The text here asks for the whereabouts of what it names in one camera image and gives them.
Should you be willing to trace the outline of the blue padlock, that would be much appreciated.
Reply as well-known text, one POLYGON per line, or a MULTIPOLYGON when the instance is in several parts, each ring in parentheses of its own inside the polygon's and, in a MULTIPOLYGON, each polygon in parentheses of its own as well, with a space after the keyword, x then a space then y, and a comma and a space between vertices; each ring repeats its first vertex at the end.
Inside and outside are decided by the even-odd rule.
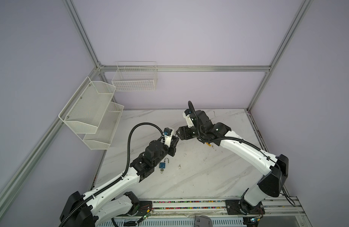
POLYGON ((169 164, 169 158, 165 158, 162 162, 159 163, 159 168, 160 169, 165 169, 166 165, 169 164))

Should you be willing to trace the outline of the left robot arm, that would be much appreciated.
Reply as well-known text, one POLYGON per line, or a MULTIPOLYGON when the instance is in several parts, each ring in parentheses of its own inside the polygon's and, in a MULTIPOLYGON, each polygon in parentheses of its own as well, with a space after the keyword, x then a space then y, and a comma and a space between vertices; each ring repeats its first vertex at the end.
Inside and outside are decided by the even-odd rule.
POLYGON ((171 128, 160 130, 159 139, 153 140, 145 151, 131 160, 131 140, 140 123, 132 128, 127 140, 127 160, 125 170, 113 180, 84 194, 74 192, 69 196, 60 216, 61 227, 95 227, 104 221, 106 214, 115 217, 122 214, 135 214, 139 200, 128 189, 150 176, 166 156, 174 156, 181 140, 181 131, 171 128))

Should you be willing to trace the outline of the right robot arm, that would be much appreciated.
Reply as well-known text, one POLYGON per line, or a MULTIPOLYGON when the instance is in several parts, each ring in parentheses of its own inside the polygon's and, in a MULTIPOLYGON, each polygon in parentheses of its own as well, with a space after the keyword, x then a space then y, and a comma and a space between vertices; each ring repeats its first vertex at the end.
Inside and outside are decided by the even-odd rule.
POLYGON ((281 194, 288 178, 287 156, 262 150, 223 123, 213 124, 204 111, 186 109, 183 117, 187 124, 176 131, 181 140, 196 138, 201 143, 214 143, 240 156, 262 174, 261 179, 241 196, 237 205, 240 213, 250 214, 265 198, 281 194))

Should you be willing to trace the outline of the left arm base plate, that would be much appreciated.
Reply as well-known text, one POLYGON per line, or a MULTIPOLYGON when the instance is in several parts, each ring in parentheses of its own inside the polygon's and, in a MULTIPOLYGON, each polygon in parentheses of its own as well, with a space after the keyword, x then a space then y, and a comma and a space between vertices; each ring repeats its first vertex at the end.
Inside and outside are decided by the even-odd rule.
POLYGON ((127 216, 144 216, 147 210, 151 210, 153 207, 152 201, 140 201, 132 205, 131 209, 126 213, 127 216))

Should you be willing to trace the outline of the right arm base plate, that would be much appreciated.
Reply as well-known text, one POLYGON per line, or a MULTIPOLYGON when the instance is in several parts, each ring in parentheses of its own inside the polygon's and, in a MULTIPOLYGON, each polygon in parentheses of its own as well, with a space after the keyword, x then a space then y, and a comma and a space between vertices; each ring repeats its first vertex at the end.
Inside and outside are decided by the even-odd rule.
POLYGON ((244 199, 248 189, 243 193, 239 199, 225 200, 225 206, 228 215, 260 215, 265 212, 263 205, 259 202, 256 206, 252 206, 244 199))

